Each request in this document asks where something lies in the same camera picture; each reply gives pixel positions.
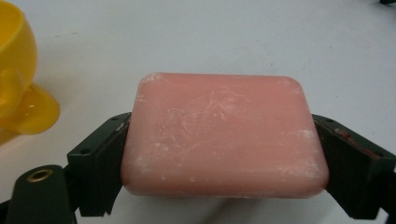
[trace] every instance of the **yellow plastic object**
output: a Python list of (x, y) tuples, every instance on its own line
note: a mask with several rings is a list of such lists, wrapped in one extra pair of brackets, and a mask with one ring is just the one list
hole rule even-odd
[(59, 117), (56, 100), (32, 83), (35, 38), (23, 13), (0, 0), (0, 129), (41, 133)]

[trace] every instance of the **pink soap bar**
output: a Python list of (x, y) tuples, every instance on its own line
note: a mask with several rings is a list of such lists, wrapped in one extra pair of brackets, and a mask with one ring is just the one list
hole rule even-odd
[(290, 77), (152, 74), (138, 87), (121, 177), (132, 194), (305, 198), (328, 168)]

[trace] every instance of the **soap bar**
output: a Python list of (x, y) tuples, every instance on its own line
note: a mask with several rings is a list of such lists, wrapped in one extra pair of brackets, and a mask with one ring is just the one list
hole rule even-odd
[(306, 198), (328, 176), (290, 77), (159, 73), (139, 83), (121, 165), (132, 194)]

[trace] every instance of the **white background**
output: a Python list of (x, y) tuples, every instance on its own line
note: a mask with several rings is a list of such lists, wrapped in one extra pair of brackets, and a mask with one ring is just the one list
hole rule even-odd
[[(396, 153), (396, 6), (374, 0), (11, 0), (31, 23), (35, 82), (60, 102), (48, 131), (0, 146), (0, 202), (14, 181), (132, 110), (152, 72), (285, 75), (311, 112)], [(350, 219), (327, 193), (307, 200), (135, 197), (78, 223), (383, 223)]]

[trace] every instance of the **white table surface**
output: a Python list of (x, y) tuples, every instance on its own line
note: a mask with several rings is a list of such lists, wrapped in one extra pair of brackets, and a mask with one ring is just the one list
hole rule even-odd
[[(106, 119), (132, 110), (153, 72), (285, 75), (311, 112), (396, 153), (396, 6), (375, 0), (10, 0), (39, 51), (35, 82), (60, 102), (44, 133), (0, 146), (0, 202), (34, 167), (66, 153)], [(383, 223), (349, 218), (327, 192), (305, 200), (136, 197), (78, 223)]]

